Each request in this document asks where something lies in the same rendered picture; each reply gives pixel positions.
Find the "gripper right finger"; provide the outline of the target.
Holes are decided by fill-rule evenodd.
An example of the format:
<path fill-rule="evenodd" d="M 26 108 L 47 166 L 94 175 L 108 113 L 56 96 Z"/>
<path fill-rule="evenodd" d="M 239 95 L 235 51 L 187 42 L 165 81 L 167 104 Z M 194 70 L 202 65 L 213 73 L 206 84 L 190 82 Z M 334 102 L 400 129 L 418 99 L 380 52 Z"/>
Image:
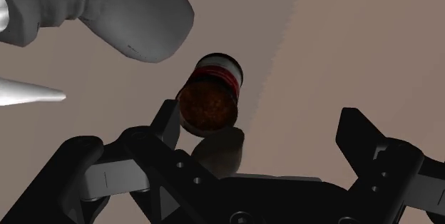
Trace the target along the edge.
<path fill-rule="evenodd" d="M 357 175 L 338 224 L 399 224 L 405 208 L 445 224 L 445 161 L 386 137 L 357 108 L 343 108 L 336 144 Z"/>

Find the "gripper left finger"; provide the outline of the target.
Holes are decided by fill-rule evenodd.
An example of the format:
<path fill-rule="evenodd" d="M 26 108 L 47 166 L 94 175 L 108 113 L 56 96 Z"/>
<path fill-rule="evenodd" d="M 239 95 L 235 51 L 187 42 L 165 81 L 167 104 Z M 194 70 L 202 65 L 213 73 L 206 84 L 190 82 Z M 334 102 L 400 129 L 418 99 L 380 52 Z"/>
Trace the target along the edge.
<path fill-rule="evenodd" d="M 147 175 L 150 188 L 131 195 L 151 224 L 223 224 L 223 209 L 208 192 L 216 178 L 185 151 L 173 150 L 157 137 L 170 119 L 179 119 L 178 103 L 166 100 L 149 126 L 122 132 L 115 144 Z M 93 224 L 108 203 L 80 197 L 81 177 L 105 151 L 96 136 L 63 142 L 0 224 Z"/>

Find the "red banded jar brown lid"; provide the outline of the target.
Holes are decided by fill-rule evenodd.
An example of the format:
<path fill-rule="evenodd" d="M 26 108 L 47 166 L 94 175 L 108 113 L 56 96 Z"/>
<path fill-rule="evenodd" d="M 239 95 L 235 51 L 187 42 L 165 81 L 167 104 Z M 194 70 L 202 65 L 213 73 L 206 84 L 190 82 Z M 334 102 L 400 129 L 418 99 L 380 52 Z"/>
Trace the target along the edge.
<path fill-rule="evenodd" d="M 181 126 L 202 138 L 234 126 L 242 83 L 241 65 L 233 57 L 223 53 L 202 57 L 176 96 Z"/>

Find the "white pointed object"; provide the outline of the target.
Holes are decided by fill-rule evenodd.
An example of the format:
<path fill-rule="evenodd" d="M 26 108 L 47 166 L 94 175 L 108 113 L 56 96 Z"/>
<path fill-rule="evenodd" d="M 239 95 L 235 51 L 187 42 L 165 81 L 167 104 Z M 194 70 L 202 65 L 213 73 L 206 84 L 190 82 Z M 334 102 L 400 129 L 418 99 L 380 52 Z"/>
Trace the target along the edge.
<path fill-rule="evenodd" d="M 63 91 L 0 78 L 0 106 L 10 106 L 34 102 L 58 102 L 66 98 Z"/>

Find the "grey rounded bulky object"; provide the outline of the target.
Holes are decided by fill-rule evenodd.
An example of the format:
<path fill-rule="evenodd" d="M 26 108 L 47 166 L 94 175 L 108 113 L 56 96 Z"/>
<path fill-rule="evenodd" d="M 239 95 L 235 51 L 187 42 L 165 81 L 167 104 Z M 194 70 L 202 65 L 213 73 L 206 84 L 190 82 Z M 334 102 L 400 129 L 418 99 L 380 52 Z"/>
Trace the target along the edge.
<path fill-rule="evenodd" d="M 124 56 L 147 63 L 171 57 L 193 27 L 188 0 L 5 0 L 0 42 L 25 47 L 39 29 L 79 19 Z"/>

